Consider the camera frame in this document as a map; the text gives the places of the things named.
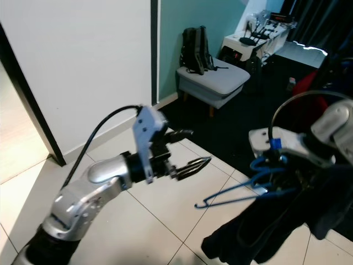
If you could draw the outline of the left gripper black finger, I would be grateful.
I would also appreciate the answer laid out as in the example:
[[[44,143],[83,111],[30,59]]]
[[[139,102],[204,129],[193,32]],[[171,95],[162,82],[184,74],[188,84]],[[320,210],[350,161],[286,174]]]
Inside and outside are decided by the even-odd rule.
[[[205,166],[198,166],[198,167],[179,167],[176,170],[176,176],[174,177],[174,179],[176,179],[176,181],[181,181],[182,179],[187,179],[199,172],[201,172],[202,169],[204,169]]]
[[[202,170],[209,162],[212,160],[212,157],[199,157],[193,161],[187,162],[183,167],[177,169],[178,172],[198,172]]]

